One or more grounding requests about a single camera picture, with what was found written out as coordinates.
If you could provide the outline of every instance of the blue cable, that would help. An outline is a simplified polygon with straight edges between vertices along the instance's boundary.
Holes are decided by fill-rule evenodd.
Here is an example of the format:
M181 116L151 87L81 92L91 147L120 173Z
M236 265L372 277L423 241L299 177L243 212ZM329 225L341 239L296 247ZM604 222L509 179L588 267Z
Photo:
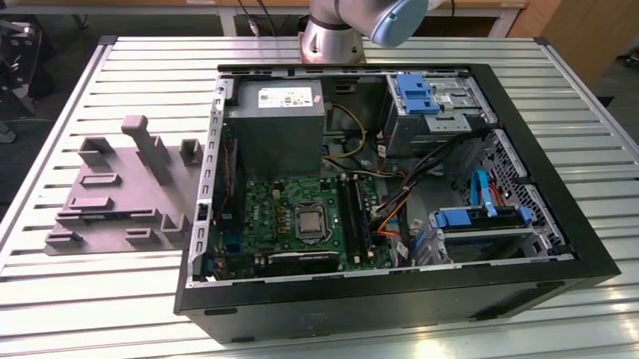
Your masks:
M481 201L485 210L488 211L488 217L497 215L497 211L492 204L492 196L489 195L488 174L484 170L475 170L471 178L471 205L479 206L479 191L481 191Z

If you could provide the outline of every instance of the slotted aluminum table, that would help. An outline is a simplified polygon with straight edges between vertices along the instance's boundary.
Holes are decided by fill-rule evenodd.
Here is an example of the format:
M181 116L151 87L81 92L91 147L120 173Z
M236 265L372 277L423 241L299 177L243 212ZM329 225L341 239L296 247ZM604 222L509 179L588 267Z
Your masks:
M639 151L556 52L532 40L365 44L369 63L488 63L623 274L512 319L221 346L172 314L180 252L48 257L87 135L132 146L127 114L167 145L205 139L216 65L299 61L296 38L123 37L100 45L0 225L0 355L141 358L636 358Z

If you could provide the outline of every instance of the black computer case frame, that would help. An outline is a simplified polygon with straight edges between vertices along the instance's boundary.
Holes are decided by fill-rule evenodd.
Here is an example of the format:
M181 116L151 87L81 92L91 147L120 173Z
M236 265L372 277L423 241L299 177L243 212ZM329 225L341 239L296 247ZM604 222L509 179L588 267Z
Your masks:
M219 70L263 78L273 70L285 70L293 76L297 70L327 68L367 72L423 68L469 70L523 160L529 173L527 180L535 184L569 241L559 250L572 253L575 260L187 288L187 242L176 314L187 315L221 343L311 337L512 316L564 291L592 286L620 274L488 65L279 64L221 66Z

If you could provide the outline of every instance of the yellow wire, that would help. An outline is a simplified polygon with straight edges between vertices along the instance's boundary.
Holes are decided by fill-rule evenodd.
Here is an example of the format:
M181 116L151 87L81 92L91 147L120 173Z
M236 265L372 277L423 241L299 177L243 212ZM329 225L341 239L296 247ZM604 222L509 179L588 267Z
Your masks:
M355 155L361 149L364 144L367 143L367 131L363 128L361 121L359 118L355 116L355 114L348 110L348 108L343 107L339 103L332 104L333 107L340 108L348 116L351 116L352 120L357 123L359 130L361 131L361 141L359 142L357 148L355 148L351 152L341 153L340 155L329 155L329 156L321 156L324 159L345 159L348 156Z

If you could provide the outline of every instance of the black wire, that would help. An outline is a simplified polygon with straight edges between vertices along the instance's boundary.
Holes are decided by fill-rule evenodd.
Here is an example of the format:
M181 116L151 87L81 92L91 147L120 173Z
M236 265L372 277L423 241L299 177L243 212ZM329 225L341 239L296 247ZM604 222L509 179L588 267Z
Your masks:
M475 132L463 133L452 137L445 143L439 145L417 162L417 165L413 166L412 170L408 172L407 176L404 177L404 181L401 182L401 191L391 197L384 203L379 205L377 212L384 210L392 203L397 203L403 200L404 196L407 196L415 185L417 184L419 178L439 164L443 162L445 157L451 154L452 149L455 148L456 144L460 144L465 140L471 138L477 138L485 136L491 128L479 129Z
M249 21L251 20L251 14L248 13L247 7L241 3L241 0L237 0L237 2L240 3L240 7L241 7L241 10L244 12L244 16L247 17L247 20Z
M412 253L413 243L412 243L412 238L411 238L411 228L408 227L407 206L403 206L399 209L399 211L396 213L396 217L397 217L397 228L399 228L399 240L401 241L401 244L408 249L408 258L405 258L405 260L403 260L399 263L399 266L400 267L408 267L408 266L411 266L411 263L412 263L411 253Z
M271 27L272 36L277 36L276 26L275 26L275 24L272 23L271 14L268 13L267 7L264 6L264 2L263 2L261 0L257 0L257 3L259 3L260 6L261 6L261 10L264 10L264 13L267 14L268 26Z
M288 19L291 19L291 15L287 15L284 17L284 21L281 22L280 26L277 27L277 34L280 34L281 30L284 30L284 25L287 25Z

